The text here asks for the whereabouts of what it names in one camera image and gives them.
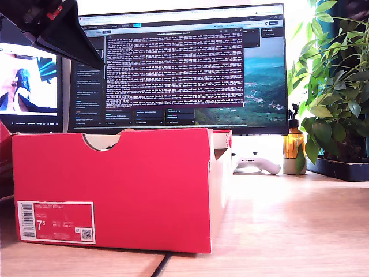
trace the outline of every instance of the red shoe box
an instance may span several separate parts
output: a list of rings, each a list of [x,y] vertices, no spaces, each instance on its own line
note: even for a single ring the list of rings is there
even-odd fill
[[[210,253],[230,144],[206,128],[14,135],[19,240]]]
[[[0,187],[13,179],[12,134],[0,121]]]

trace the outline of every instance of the computer screen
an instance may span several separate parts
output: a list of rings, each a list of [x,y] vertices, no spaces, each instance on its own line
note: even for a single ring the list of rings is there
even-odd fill
[[[11,132],[62,132],[61,59],[0,43],[0,120]]]
[[[106,66],[73,62],[69,131],[285,134],[283,4],[80,16]]]

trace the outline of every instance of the wooden desk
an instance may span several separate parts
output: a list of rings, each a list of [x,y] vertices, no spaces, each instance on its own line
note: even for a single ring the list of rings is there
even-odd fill
[[[369,182],[236,175],[213,254],[176,254],[162,276],[369,276]],[[158,252],[17,242],[2,209],[1,276],[151,276]]]

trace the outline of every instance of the joystick controller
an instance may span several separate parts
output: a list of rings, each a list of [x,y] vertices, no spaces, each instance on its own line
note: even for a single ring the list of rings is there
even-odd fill
[[[249,158],[244,156],[234,156],[233,172],[236,169],[242,169],[248,166],[255,166],[260,170],[266,170],[267,172],[276,175],[281,170],[281,167],[277,164],[264,158]]]

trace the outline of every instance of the second monitor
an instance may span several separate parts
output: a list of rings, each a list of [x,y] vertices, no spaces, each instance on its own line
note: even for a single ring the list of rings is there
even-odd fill
[[[71,132],[288,132],[282,4],[79,20],[106,66],[72,63]]]

